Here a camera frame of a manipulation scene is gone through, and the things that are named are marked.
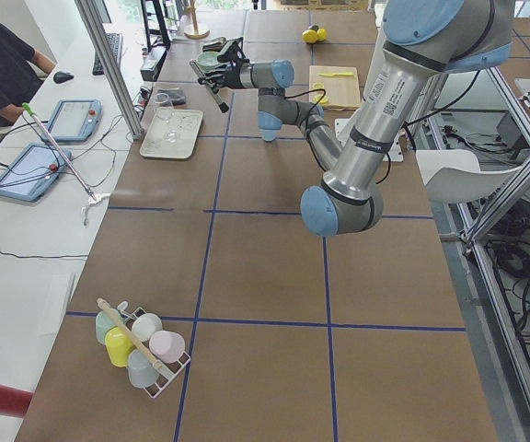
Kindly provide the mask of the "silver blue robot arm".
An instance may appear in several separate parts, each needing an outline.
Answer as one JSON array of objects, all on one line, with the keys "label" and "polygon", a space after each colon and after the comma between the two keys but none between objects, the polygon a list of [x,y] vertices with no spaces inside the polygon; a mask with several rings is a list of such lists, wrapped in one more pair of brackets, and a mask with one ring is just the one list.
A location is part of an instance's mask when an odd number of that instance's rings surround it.
[{"label": "silver blue robot arm", "polygon": [[388,154],[427,80],[438,74],[480,71],[510,56],[512,1],[390,1],[382,19],[384,62],[352,127],[340,142],[321,107],[286,96],[294,82],[287,60],[252,63],[242,40],[228,41],[207,72],[192,69],[215,100],[221,88],[258,92],[258,127],[266,141],[284,125],[296,126],[324,173],[306,189],[304,224],[321,237],[373,227],[383,212],[375,173]]}]

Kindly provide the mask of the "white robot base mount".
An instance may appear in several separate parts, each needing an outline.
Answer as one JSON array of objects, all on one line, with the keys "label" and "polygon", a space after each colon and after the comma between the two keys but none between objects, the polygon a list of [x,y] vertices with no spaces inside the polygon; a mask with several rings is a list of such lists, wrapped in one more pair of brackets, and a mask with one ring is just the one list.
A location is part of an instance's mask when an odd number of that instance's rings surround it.
[{"label": "white robot base mount", "polygon": [[[334,131],[337,139],[340,141],[342,146],[346,146],[347,141],[350,138],[351,128],[353,123],[351,118],[337,118],[334,120]],[[400,143],[401,132],[398,132],[395,136],[389,152],[384,155],[384,162],[402,162],[404,160],[404,155],[402,152],[402,146]]]}]

